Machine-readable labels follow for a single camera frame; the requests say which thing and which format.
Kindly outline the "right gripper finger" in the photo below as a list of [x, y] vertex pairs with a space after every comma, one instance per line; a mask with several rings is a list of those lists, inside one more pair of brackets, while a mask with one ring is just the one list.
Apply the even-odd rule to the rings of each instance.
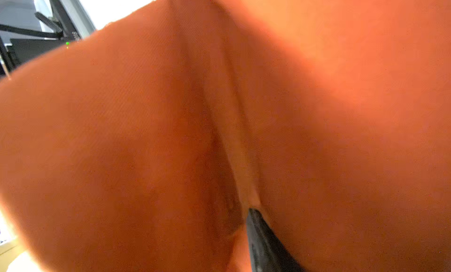
[[306, 272], [286, 250], [258, 210], [248, 211], [246, 228], [253, 272]]

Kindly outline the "rust brown skirt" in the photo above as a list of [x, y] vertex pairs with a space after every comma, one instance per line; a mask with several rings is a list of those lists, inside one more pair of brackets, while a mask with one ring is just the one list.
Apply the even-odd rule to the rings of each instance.
[[1, 210], [64, 272], [451, 268], [451, 0], [156, 0], [1, 82]]

